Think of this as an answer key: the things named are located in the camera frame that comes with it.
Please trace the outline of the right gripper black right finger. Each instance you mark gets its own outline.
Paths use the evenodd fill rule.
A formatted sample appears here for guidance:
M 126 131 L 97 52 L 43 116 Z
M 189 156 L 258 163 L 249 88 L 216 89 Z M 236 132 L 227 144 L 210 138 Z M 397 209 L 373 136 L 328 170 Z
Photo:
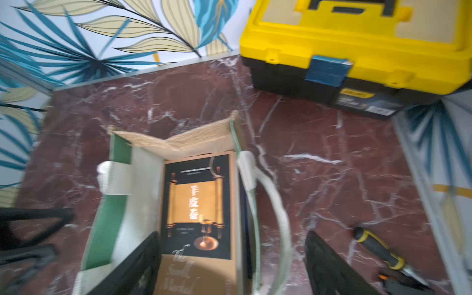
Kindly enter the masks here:
M 314 231 L 306 235 L 305 253 L 305 264 L 313 294 L 377 295 L 379 293 Z

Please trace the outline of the brown cover book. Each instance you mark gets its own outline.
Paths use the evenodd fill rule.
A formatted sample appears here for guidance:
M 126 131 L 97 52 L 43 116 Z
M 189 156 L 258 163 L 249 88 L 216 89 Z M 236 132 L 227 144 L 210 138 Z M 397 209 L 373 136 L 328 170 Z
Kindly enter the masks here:
M 162 260 L 156 295 L 242 295 L 246 291 L 240 190 L 233 151 L 163 166 Z

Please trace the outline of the green beige canvas bag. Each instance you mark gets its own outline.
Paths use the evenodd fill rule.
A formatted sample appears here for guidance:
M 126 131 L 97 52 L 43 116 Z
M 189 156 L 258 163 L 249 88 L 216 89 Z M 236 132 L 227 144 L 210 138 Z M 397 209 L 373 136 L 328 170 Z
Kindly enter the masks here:
M 243 295 L 258 295 L 263 289 L 256 204 L 258 185 L 269 196 L 280 233 L 279 266 L 266 291 L 270 295 L 282 294 L 292 263 L 290 222 L 275 184 L 258 168 L 254 155 L 245 149 L 237 111 L 227 119 L 166 140 L 118 129 L 112 129 L 110 135 L 110 158 L 97 167 L 102 201 L 84 252 L 82 269 L 76 277 L 74 294 L 89 295 L 89 291 L 152 232 L 159 233 L 165 161 L 226 151 L 236 155 L 244 238 L 243 269 L 247 283 Z

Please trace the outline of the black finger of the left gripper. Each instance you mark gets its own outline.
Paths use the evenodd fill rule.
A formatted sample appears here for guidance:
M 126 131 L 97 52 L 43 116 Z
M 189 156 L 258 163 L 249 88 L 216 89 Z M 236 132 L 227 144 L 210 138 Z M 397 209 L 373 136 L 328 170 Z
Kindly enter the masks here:
M 74 219 L 70 208 L 1 209 L 1 250 L 39 245 Z
M 1 266 L 17 263 L 30 263 L 24 270 L 5 286 L 1 287 L 2 295 L 16 295 L 36 274 L 55 261 L 58 253 L 52 244 L 17 248 L 1 252 Z

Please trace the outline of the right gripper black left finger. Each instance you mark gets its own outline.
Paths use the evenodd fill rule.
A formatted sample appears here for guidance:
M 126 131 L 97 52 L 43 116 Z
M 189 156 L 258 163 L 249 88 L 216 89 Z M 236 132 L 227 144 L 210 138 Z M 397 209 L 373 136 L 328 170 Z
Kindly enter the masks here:
M 152 232 L 90 295 L 152 295 L 162 260 L 161 238 Z

